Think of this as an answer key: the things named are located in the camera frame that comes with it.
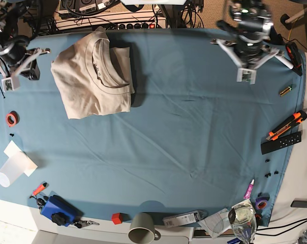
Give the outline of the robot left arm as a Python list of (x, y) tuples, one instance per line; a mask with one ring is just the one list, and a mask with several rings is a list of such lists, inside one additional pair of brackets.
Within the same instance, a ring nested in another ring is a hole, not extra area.
[(225, 1), (223, 18), (217, 21), (219, 29), (232, 40), (213, 39), (238, 68), (256, 70), (272, 57), (283, 54), (272, 45), (284, 41), (273, 26), (270, 9), (262, 1)]

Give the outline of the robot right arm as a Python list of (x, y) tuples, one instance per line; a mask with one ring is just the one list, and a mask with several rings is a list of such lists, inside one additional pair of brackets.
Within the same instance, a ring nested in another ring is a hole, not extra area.
[[(27, 14), (31, 7), (37, 7), (37, 16), (32, 16), (36, 24), (33, 34), (28, 37), (18, 33), (18, 20)], [(29, 80), (39, 80), (40, 70), (37, 59), (33, 57), (50, 52), (50, 49), (28, 49), (28, 45), (40, 32), (44, 12), (43, 1), (21, 1), (11, 3), (0, 1), (0, 73), (4, 78), (21, 75)]]

